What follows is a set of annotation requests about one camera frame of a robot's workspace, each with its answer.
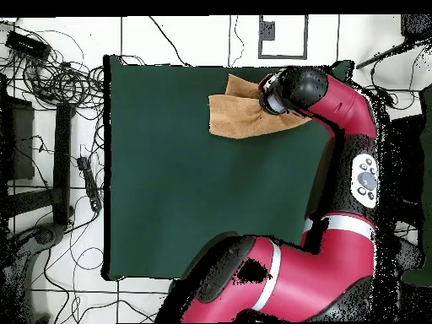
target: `cable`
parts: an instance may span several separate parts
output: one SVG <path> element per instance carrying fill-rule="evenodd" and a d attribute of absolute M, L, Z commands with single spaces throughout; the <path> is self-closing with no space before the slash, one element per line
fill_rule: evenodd
<path fill-rule="evenodd" d="M 15 149 L 20 153 L 20 154 L 22 154 L 23 156 L 25 156 L 26 158 L 28 158 L 28 159 L 30 159 L 31 160 L 31 162 L 33 163 L 33 165 L 36 167 L 36 169 L 37 169 L 37 171 L 38 171 L 38 173 L 39 173 L 39 176 L 40 176 L 40 178 L 42 179 L 42 182 L 44 183 L 44 186 L 45 186 L 45 189 L 49 192 L 49 194 L 50 194 L 50 199 L 51 199 L 51 205 L 54 207 L 54 198 L 52 197 L 52 193 L 51 193 L 51 190 L 50 190 L 50 188 L 48 187 L 48 181 L 46 181 L 45 179 L 44 179 L 44 177 L 43 177 L 43 175 L 42 175 L 42 173 L 41 173 L 41 170 L 39 169 L 39 166 L 37 165 L 37 163 L 29 156 L 29 155 L 27 155 L 26 153 L 23 153 L 21 150 L 19 150 L 16 146 L 15 146 Z"/>
<path fill-rule="evenodd" d="M 426 50 L 426 48 L 428 48 L 428 46 L 424 46 L 424 48 L 420 51 L 420 53 L 415 57 L 415 59 L 413 61 L 413 65 L 412 65 L 411 79 L 410 79 L 410 82 L 409 82 L 409 87 L 408 87 L 407 90 L 405 90 L 406 92 L 409 92 L 413 96 L 413 100 L 406 107 L 397 108 L 397 107 L 395 107 L 395 105 L 397 105 L 397 103 L 399 103 L 399 98 L 397 97 L 396 94 L 393 93 L 391 95 L 394 95 L 396 97 L 397 102 L 395 103 L 394 100 L 391 100 L 392 103 L 389 104 L 389 106 L 392 109 L 397 110 L 397 111 L 405 111 L 405 110 L 407 110 L 408 108 L 410 108 L 414 104 L 414 101 L 416 99 L 418 99 L 418 97 L 415 96 L 414 91 L 411 90 L 411 87 L 413 85 L 414 66 L 415 66 L 416 61 L 419 59 L 420 55 L 424 52 L 424 50 Z M 386 89 L 384 87 L 381 87 L 381 86 L 378 86 L 377 84 L 375 84 L 375 81 L 374 81 L 375 68 L 378 65 L 378 63 L 380 63 L 383 60 L 384 60 L 384 58 L 382 58 L 381 60 L 375 62 L 374 67 L 370 70 L 370 80 L 372 82 L 372 87 L 375 89 L 376 92 L 381 92 L 381 91 L 384 91 L 384 92 L 401 92 L 402 91 L 401 89 L 396 89 L 396 90 L 394 90 L 394 89 Z"/>
<path fill-rule="evenodd" d="M 130 58 L 135 58 L 136 60 L 138 60 L 139 64 L 142 66 L 147 66 L 146 63 L 144 62 L 144 60 L 140 57 L 140 56 L 129 56 L 129 55 L 120 55 L 120 56 L 116 56 L 120 61 L 124 62 L 125 64 L 127 64 L 128 66 L 130 66 L 129 63 L 127 63 L 123 57 L 130 57 Z"/>
<path fill-rule="evenodd" d="M 157 26 L 157 28 L 159 29 L 160 33 L 164 36 L 164 38 L 173 46 L 175 54 L 177 55 L 177 58 L 180 60 L 180 62 L 184 65 L 184 66 L 191 66 L 189 63 L 183 62 L 183 60 L 180 58 L 179 56 L 179 52 L 177 51 L 176 47 L 174 46 L 174 44 L 171 42 L 171 40 L 167 37 L 167 35 L 165 34 L 165 32 L 160 28 L 160 26 L 158 25 L 158 23 L 153 19 L 152 16 L 149 16 L 149 18 L 154 22 L 154 24 Z"/>
<path fill-rule="evenodd" d="M 66 304 L 67 304 L 68 301 L 69 301 L 69 292 L 67 292 L 67 291 L 66 291 L 62 286 L 59 286 L 58 284 L 52 282 L 52 281 L 50 280 L 50 278 L 48 277 L 48 275 L 46 274 L 46 267 L 48 266 L 48 263 L 49 263 L 49 261 L 50 261 L 50 258 L 51 258 L 51 248 L 48 249 L 48 258 L 46 259 L 46 263 L 45 263 L 45 266 L 44 266 L 44 276 L 45 276 L 45 279 L 46 279 L 50 284 L 52 284 L 53 286 L 56 286 L 57 288 L 59 288 L 59 289 L 61 289 L 62 291 L 64 291 L 64 292 L 66 293 L 66 295 L 67 295 L 66 302 L 63 304 L 62 308 L 58 311 L 58 313 L 57 313 L 57 315 L 56 315 L 56 319 L 54 320 L 54 324 L 57 324 L 58 317 L 59 317 L 60 314 L 63 312 L 64 308 L 66 307 Z"/>
<path fill-rule="evenodd" d="M 235 63 L 237 62 L 237 60 L 240 60 L 243 56 L 243 51 L 245 50 L 245 42 L 243 42 L 243 40 L 239 37 L 239 35 L 237 34 L 237 21 L 239 20 L 239 15 L 237 15 L 237 18 L 235 19 L 235 25 L 234 25 L 234 33 L 237 36 L 237 39 L 240 40 L 241 44 L 243 45 L 242 49 L 241 49 L 241 54 L 240 57 L 237 57 L 233 64 L 231 65 L 231 67 L 233 67 L 235 65 Z"/>
<path fill-rule="evenodd" d="M 31 58 L 29 56 L 21 56 L 22 54 L 18 54 L 16 51 L 10 51 L 8 54 L 8 57 L 0 58 L 0 61 L 2 61 L 1 65 L 0 65 L 0 72 L 5 71 L 7 68 L 13 68 L 13 77 L 11 78 L 9 83 L 13 82 L 13 84 L 14 84 L 15 79 L 18 77 L 18 73 L 20 73 L 20 71 L 22 71 L 22 74 L 23 74 L 22 79 L 23 79 L 24 87 L 19 88 L 19 87 L 14 86 L 14 88 L 20 89 L 22 91 L 21 95 L 25 100 L 27 100 L 27 99 L 25 98 L 24 94 L 33 95 L 35 97 L 34 100 L 42 108 L 42 109 L 35 109 L 36 111 L 54 111 L 56 109 L 56 107 L 55 107 L 56 103 L 59 103 L 59 102 L 71 103 L 71 104 L 75 105 L 75 107 L 78 110 L 79 109 L 93 109 L 93 110 L 95 110 L 95 116 L 91 117 L 91 118 L 84 116 L 79 111 L 77 111 L 77 114 L 86 120 L 95 121 L 94 137 L 93 137 L 93 142 L 91 143 L 91 146 L 90 146 L 90 150 L 87 149 L 85 144 L 83 144 L 83 146 L 89 152 L 89 161 L 90 162 L 91 162 L 92 157 L 94 155 L 97 157 L 97 164 L 100 166 L 100 168 L 97 169 L 96 176 L 95 176 L 95 180 L 97 181 L 98 175 L 104 169 L 104 166 L 100 162 L 100 155 L 98 154 L 99 150 L 103 150 L 105 147 L 104 138 L 103 138 L 103 134 L 102 134 L 104 124 L 102 123 L 103 96 L 101 95 L 101 93 L 103 91 L 103 67 L 99 66 L 99 67 L 93 68 L 91 70 L 88 69 L 84 65 L 84 53 L 83 53 L 81 47 L 74 40 L 74 38 L 72 38 L 71 36 L 69 36 L 67 34 L 63 34 L 62 32 L 55 31 L 55 30 L 42 30 L 42 31 L 33 32 L 33 31 L 28 31 L 28 30 L 22 29 L 19 26 L 17 26 L 17 28 L 20 28 L 21 30 L 25 31 L 28 34 L 27 35 L 28 37 L 34 37 L 38 41 L 42 41 L 42 42 L 46 43 L 47 45 L 49 45 L 49 43 L 45 39 L 43 39 L 40 35 L 38 35 L 36 32 L 57 32 L 57 33 L 60 33 L 62 35 L 66 35 L 66 36 L 70 37 L 75 42 L 77 47 L 80 49 L 81 54 L 82 54 L 82 62 L 81 63 L 72 62 L 72 61 L 71 62 L 65 62 L 62 53 L 57 51 L 54 48 L 51 48 L 49 59 L 46 62 L 39 61 L 39 60 Z M 174 47 L 172 42 L 166 37 L 166 35 L 162 31 L 162 29 L 159 26 L 158 26 L 158 28 L 161 31 L 161 33 L 164 35 L 164 37 L 168 40 L 168 42 Z M 137 57 L 137 56 L 124 56 L 121 59 L 125 62 L 124 58 L 128 58 L 128 57 L 135 58 L 138 60 L 138 62 L 140 64 L 146 65 L 146 63 L 141 59 L 141 57 Z M 191 66 L 190 64 L 184 63 L 183 61 L 181 61 L 181 62 L 184 65 Z M 25 139 L 22 139 L 21 141 L 31 140 L 33 138 L 40 139 L 41 146 L 39 148 L 31 148 L 32 150 L 38 150 L 39 152 L 46 151 L 48 154 L 54 154 L 55 153 L 54 150 L 48 149 L 48 147 L 45 145 L 43 138 L 39 135 L 35 135 L 31 138 L 25 138 Z M 36 167 L 36 169 L 39 172 L 40 178 L 43 181 L 43 184 L 44 184 L 43 187 L 45 189 L 49 190 L 48 185 L 47 185 L 47 181 L 43 177 L 41 170 L 40 170 L 39 166 L 35 163 L 35 161 L 29 155 L 20 151 L 18 148 L 16 148 L 16 151 L 32 161 L 33 165 Z M 72 155 L 69 155 L 69 159 L 76 160 L 76 158 Z M 100 192 L 103 192 L 103 186 L 104 186 L 104 183 L 102 183 L 101 186 L 98 187 L 98 190 L 100 190 Z M 73 318 L 75 320 L 75 322 L 77 322 L 79 324 L 83 320 L 85 314 L 88 311 L 90 311 L 92 309 L 99 309 L 99 308 L 107 307 L 110 305 L 116 305 L 116 321 L 118 322 L 118 311 L 119 311 L 119 304 L 120 303 L 124 303 L 124 304 L 128 305 L 132 310 L 136 311 L 141 316 L 144 316 L 145 319 L 143 321 L 153 321 L 152 317 L 155 316 L 155 314 L 149 316 L 148 314 L 142 313 L 140 310 L 137 310 L 136 308 L 131 306 L 125 300 L 120 300 L 120 286 L 119 286 L 118 282 L 117 282 L 117 292 L 116 292 L 117 300 L 115 302 L 113 302 L 112 304 L 109 304 L 109 305 L 103 305 L 103 306 L 99 306 L 99 307 L 89 307 L 87 310 L 85 310 L 83 312 L 82 315 L 80 315 L 80 305 L 81 305 L 82 300 L 80 299 L 79 296 L 77 296 L 77 292 L 79 292 L 79 291 L 77 291 L 76 287 L 75 287 L 76 271 L 77 271 L 78 267 L 83 269 L 83 270 L 86 270 L 86 271 L 94 270 L 94 269 L 100 267 L 100 265 L 103 263 L 103 262 L 98 263 L 94 267 L 85 267 L 79 261 L 86 252 L 91 251 L 91 250 L 96 250 L 96 251 L 103 254 L 103 251 L 97 247 L 90 247 L 90 248 L 86 249 L 85 251 L 81 252 L 81 254 L 78 256 L 78 258 L 75 257 L 75 255 L 73 254 L 73 251 L 72 251 L 72 247 L 74 247 L 81 240 L 81 238 L 83 237 L 83 235 L 84 235 L 85 231 L 87 230 L 87 228 L 89 227 L 89 225 L 99 217 L 99 214 L 97 213 L 93 216 L 92 219 L 90 219 L 86 223 L 75 226 L 75 217 L 76 217 L 78 202 L 84 197 L 86 197 L 86 196 L 80 197 L 77 200 L 77 202 L 75 203 L 73 222 L 71 222 L 72 228 L 69 230 L 66 230 L 64 232 L 64 235 L 67 235 L 69 233 L 71 234 L 71 239 L 69 241 L 68 250 L 66 250 L 61 256 L 59 256 L 53 263 L 50 263 L 51 249 L 49 249 L 48 250 L 48 259 L 46 260 L 46 263 L 44 265 L 43 272 L 33 280 L 33 282 L 34 282 L 41 275 L 44 275 L 47 282 L 49 282 L 50 284 L 52 284 L 53 286 L 58 288 L 58 292 L 63 292 L 63 293 L 66 293 L 66 295 L 67 295 L 67 299 L 64 302 L 64 304 L 62 305 L 62 308 L 57 312 L 54 323 L 55 324 L 59 323 L 60 315 L 65 310 L 65 307 L 67 306 L 68 302 L 70 301 L 70 294 L 69 294 L 68 290 L 64 289 L 59 284 L 54 283 L 49 278 L 49 276 L 47 275 L 47 271 L 56 262 L 58 262 L 66 253 L 68 253 L 68 251 L 70 251 L 71 257 L 72 257 L 73 261 L 75 262 L 75 266 L 73 269 L 73 290 L 71 291 L 71 292 L 73 292 L 74 298 L 73 298 L 72 306 L 71 306 L 71 314 L 68 317 L 66 317 L 66 319 L 62 320 L 60 322 L 60 324 L 65 323 L 66 321 L 70 320 L 71 318 Z M 42 217 L 40 217 L 36 221 L 35 226 L 37 226 L 37 224 L 44 217 L 48 216 L 50 213 L 51 212 L 46 213 Z M 79 237 L 74 242 L 72 242 L 73 232 L 75 230 L 83 228 L 84 226 L 85 226 L 85 228 L 80 233 Z"/>

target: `power adapter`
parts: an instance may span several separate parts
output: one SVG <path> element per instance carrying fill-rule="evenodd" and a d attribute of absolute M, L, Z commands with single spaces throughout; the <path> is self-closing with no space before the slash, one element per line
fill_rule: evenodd
<path fill-rule="evenodd" d="M 50 56 L 51 47 L 41 41 L 31 39 L 15 31 L 9 31 L 5 46 L 15 50 L 19 54 L 47 61 Z"/>

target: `white stripe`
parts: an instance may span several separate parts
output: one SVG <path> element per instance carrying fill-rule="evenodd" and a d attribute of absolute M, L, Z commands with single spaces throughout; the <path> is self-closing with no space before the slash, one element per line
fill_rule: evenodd
<path fill-rule="evenodd" d="M 309 231 L 312 228 L 313 221 L 311 219 L 305 220 L 305 228 L 303 229 L 303 233 Z"/>
<path fill-rule="evenodd" d="M 344 215 L 324 216 L 324 218 L 322 219 L 325 218 L 328 218 L 328 229 L 351 231 L 356 234 L 362 235 L 369 240 L 372 240 L 374 228 L 361 219 L 352 218 L 351 216 Z M 309 231 L 312 228 L 312 223 L 312 220 L 306 219 L 303 233 Z"/>
<path fill-rule="evenodd" d="M 268 299 L 273 293 L 274 287 L 276 287 L 276 282 L 278 281 L 278 275 L 279 275 L 279 269 L 280 269 L 280 262 L 281 262 L 281 251 L 280 247 L 276 245 L 272 241 L 273 245 L 273 259 L 272 259 L 272 266 L 270 267 L 269 277 L 266 281 L 266 284 L 264 285 L 264 289 L 262 290 L 262 293 L 260 295 L 260 298 L 255 303 L 255 305 L 252 307 L 254 311 L 260 311 L 264 305 L 268 302 Z"/>

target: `white tile floor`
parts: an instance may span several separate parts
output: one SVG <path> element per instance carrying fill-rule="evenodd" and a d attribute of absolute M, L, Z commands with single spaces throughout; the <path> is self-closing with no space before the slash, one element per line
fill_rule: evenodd
<path fill-rule="evenodd" d="M 332 64 L 338 53 L 338 59 L 351 59 L 361 62 L 379 51 L 385 51 L 390 47 L 402 42 L 400 35 L 400 15 L 341 15 L 338 43 L 338 16 L 337 15 L 310 15 L 309 17 L 309 39 L 308 59 L 300 60 L 258 60 L 257 58 L 257 31 L 258 17 L 240 15 L 235 29 L 236 15 L 232 16 L 232 27 L 229 43 L 229 16 L 210 17 L 155 17 L 166 35 L 172 40 L 184 62 L 193 65 L 227 66 L 230 49 L 230 63 L 240 56 L 241 59 L 235 63 L 239 67 L 257 66 L 283 66 L 287 64 Z M 157 27 L 148 17 L 127 17 L 127 18 L 51 18 L 51 19 L 30 19 L 22 18 L 17 23 L 19 26 L 32 31 L 45 31 L 39 34 L 50 42 L 53 48 L 61 52 L 65 61 L 83 61 L 81 51 L 74 41 L 54 31 L 61 31 L 70 35 L 79 44 L 84 53 L 84 64 L 88 68 L 96 68 L 102 64 L 102 57 L 105 54 L 123 54 L 140 56 L 147 64 L 172 63 L 178 64 L 179 60 L 168 41 L 160 34 Z M 9 28 L 0 25 L 0 43 L 6 39 Z M 236 37 L 243 40 L 244 47 Z M 419 54 L 420 49 L 412 50 L 409 53 L 386 59 L 377 66 L 375 81 L 387 88 L 403 88 L 409 86 L 413 59 Z M 7 56 L 7 49 L 0 44 L 0 56 Z M 371 84 L 370 68 L 365 67 L 354 71 L 354 80 L 362 85 Z M 430 62 L 427 57 L 419 60 L 414 67 L 413 89 L 422 89 L 432 82 Z M 11 87 L 9 93 L 12 95 L 14 89 Z M 21 91 L 15 90 L 15 96 L 21 98 Z M 35 99 L 25 94 L 27 100 L 32 100 L 34 107 L 40 109 Z M 404 107 L 411 102 L 409 94 L 399 95 L 398 106 Z M 81 111 L 84 116 L 92 116 L 92 110 Z M 420 112 L 419 102 L 406 111 L 389 110 L 392 118 L 418 114 Z M 49 149 L 54 148 L 54 123 L 55 113 L 52 111 L 37 111 L 35 114 L 34 134 L 43 137 Z M 87 148 L 93 142 L 95 122 L 87 121 L 81 116 L 75 116 L 72 124 L 72 155 L 78 157 L 80 148 L 82 152 L 84 144 Z M 99 151 L 100 163 L 104 162 L 103 151 Z M 34 160 L 40 170 L 52 185 L 53 156 L 46 152 L 34 152 Z M 93 163 L 93 171 L 96 173 L 102 168 L 98 163 Z M 100 173 L 98 184 L 103 181 Z M 42 186 L 41 178 L 35 173 L 30 181 L 16 181 L 15 192 L 35 190 L 32 186 Z M 78 169 L 71 166 L 71 204 L 75 204 L 80 197 L 85 195 L 84 180 L 79 176 Z M 10 229 L 20 232 L 40 218 L 49 213 L 49 208 L 36 210 L 32 213 L 22 214 L 10 220 Z M 87 198 L 83 198 L 77 209 L 75 225 L 87 222 L 92 217 Z M 51 220 L 47 215 L 41 222 Z M 82 323 L 115 323 L 117 310 L 119 322 L 141 322 L 144 314 L 153 315 L 159 309 L 165 293 L 170 284 L 169 280 L 155 280 L 151 278 L 125 278 L 118 283 L 106 282 L 100 276 L 100 269 L 83 270 L 77 267 L 74 272 L 70 242 L 75 242 L 72 254 L 75 260 L 90 247 L 98 247 L 103 250 L 104 225 L 103 215 L 95 220 L 84 232 L 84 228 L 78 229 L 72 235 L 67 235 L 63 241 L 53 248 L 47 274 L 51 280 L 70 290 L 70 299 L 59 316 L 58 322 L 75 323 L 71 317 L 71 309 L 76 308 L 76 301 L 73 303 L 72 290 L 75 289 L 79 299 L 79 315 Z M 43 267 L 47 259 L 47 252 L 43 252 L 34 268 L 32 289 L 34 304 L 37 311 L 51 312 L 51 322 L 57 312 L 66 301 L 66 294 L 46 281 Z M 86 251 L 80 258 L 82 267 L 98 267 L 102 263 L 102 255 L 95 249 Z M 89 310 L 82 314 L 89 307 L 106 305 L 117 300 L 117 289 L 119 289 L 121 302 L 118 307 L 113 304 L 109 307 Z"/>

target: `cloth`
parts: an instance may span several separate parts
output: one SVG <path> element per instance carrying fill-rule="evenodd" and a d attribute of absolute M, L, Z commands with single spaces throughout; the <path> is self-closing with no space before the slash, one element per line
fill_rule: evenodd
<path fill-rule="evenodd" d="M 208 97 L 210 132 L 221 137 L 242 139 L 280 132 L 305 124 L 309 117 L 284 113 L 267 114 L 259 104 L 258 84 L 229 75 L 225 94 Z"/>

